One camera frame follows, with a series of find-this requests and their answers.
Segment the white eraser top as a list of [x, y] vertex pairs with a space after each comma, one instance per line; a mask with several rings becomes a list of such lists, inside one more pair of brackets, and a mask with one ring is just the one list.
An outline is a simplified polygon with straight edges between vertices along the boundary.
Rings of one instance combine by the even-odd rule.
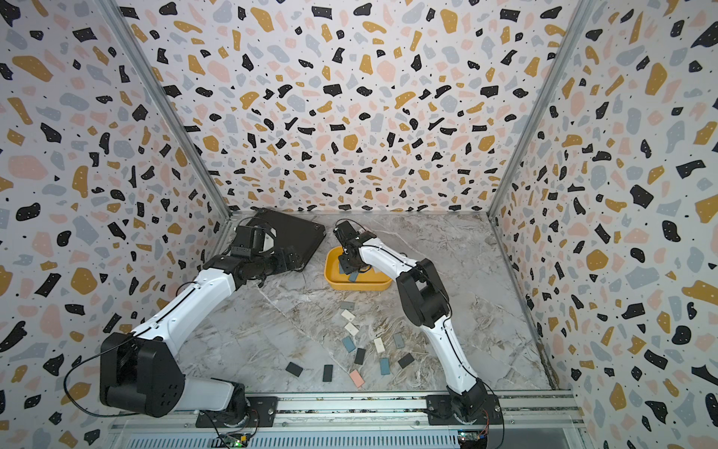
[[344, 318], [345, 318], [346, 320], [348, 320], [349, 322], [353, 322], [353, 320], [355, 320], [355, 315], [352, 314], [350, 311], [347, 311], [347, 310], [344, 310], [344, 311], [341, 313], [341, 316], [344, 317]]

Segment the white eraser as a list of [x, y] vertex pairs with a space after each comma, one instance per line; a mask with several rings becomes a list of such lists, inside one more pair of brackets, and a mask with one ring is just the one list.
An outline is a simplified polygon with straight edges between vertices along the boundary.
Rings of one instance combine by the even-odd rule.
[[347, 311], [347, 310], [344, 310], [344, 311], [341, 313], [341, 316], [344, 317], [344, 318], [345, 318], [346, 320], [348, 320], [349, 322], [353, 322], [353, 320], [355, 320], [355, 315], [352, 314], [350, 311]]
[[358, 331], [359, 331], [359, 329], [358, 329], [356, 326], [354, 326], [352, 323], [348, 323], [348, 324], [345, 326], [345, 329], [346, 329], [352, 336], [355, 336], [355, 335], [358, 333]]
[[384, 347], [382, 338], [376, 338], [373, 341], [373, 343], [375, 345], [375, 348], [376, 348], [378, 354], [382, 354], [385, 352], [385, 347]]

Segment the teal eraser low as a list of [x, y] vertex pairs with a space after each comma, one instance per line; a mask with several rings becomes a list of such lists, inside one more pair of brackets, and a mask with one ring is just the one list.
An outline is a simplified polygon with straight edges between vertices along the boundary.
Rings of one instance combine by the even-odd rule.
[[348, 353], [353, 352], [356, 349], [355, 343], [351, 337], [345, 337], [342, 339], [342, 344]]

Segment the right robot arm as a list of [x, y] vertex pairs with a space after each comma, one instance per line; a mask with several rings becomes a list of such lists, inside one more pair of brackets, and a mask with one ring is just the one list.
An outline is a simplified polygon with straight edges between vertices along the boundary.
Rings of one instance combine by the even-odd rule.
[[333, 233], [342, 247], [338, 262], [345, 273], [372, 268], [395, 281], [405, 316], [424, 332], [441, 363], [454, 418], [472, 424], [483, 417], [486, 385], [460, 345], [449, 295], [433, 262], [393, 250], [368, 229], [355, 228], [349, 219], [336, 222]]

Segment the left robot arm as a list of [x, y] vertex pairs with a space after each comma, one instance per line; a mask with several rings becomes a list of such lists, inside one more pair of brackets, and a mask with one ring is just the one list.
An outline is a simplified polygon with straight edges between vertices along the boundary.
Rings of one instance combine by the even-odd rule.
[[244, 385], [189, 377], [176, 355], [198, 325], [247, 282], [302, 271], [312, 255], [297, 238], [279, 243], [269, 229], [239, 226], [228, 248], [213, 256], [166, 308], [130, 333], [115, 332], [104, 340], [101, 403], [152, 417], [198, 410], [226, 426], [243, 425], [250, 416]]

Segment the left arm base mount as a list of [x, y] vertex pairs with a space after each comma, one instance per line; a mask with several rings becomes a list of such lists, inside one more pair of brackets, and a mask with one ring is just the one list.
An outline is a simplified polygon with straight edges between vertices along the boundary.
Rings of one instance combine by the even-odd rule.
[[194, 422], [196, 428], [220, 431], [244, 431], [272, 428], [277, 416], [279, 398], [275, 396], [249, 396], [239, 407], [239, 416], [230, 411], [200, 413]]

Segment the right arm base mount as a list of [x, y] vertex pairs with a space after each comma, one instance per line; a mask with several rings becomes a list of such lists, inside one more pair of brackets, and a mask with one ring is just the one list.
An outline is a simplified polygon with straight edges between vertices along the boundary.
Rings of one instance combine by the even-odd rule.
[[504, 418], [496, 395], [489, 395], [478, 415], [463, 420], [454, 412], [449, 395], [429, 395], [426, 397], [426, 414], [430, 426], [485, 426], [502, 425]]

